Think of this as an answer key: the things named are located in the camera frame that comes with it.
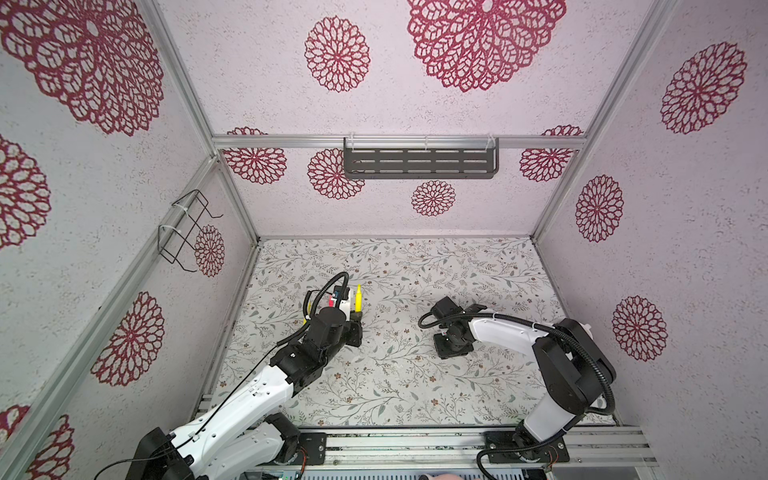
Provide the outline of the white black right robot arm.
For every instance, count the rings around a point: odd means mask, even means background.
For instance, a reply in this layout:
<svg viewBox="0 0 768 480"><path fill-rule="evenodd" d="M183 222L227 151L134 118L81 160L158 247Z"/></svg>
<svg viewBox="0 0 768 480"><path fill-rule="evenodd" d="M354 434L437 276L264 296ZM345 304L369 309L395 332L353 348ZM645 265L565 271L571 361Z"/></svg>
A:
<svg viewBox="0 0 768 480"><path fill-rule="evenodd" d="M532 356L546 393L513 436L513 447L522 452L557 441L587 415L615 412L612 383L617 374L587 324L570 318L553 325L538 323L491 313L480 304L462 308L444 297L417 325L440 330L433 340L441 359L466 356L479 343Z"/></svg>

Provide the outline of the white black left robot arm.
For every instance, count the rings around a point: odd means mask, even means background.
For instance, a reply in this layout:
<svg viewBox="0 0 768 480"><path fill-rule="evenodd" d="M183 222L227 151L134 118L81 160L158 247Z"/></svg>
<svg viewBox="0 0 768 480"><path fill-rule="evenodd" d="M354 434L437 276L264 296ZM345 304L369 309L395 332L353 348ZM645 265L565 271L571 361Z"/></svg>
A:
<svg viewBox="0 0 768 480"><path fill-rule="evenodd" d="M279 349L269 364L230 397L170 433L147 433L128 479L235 479L246 470L297 454L300 430L280 409L319 379L345 346L362 344L362 314L325 307L305 335Z"/></svg>

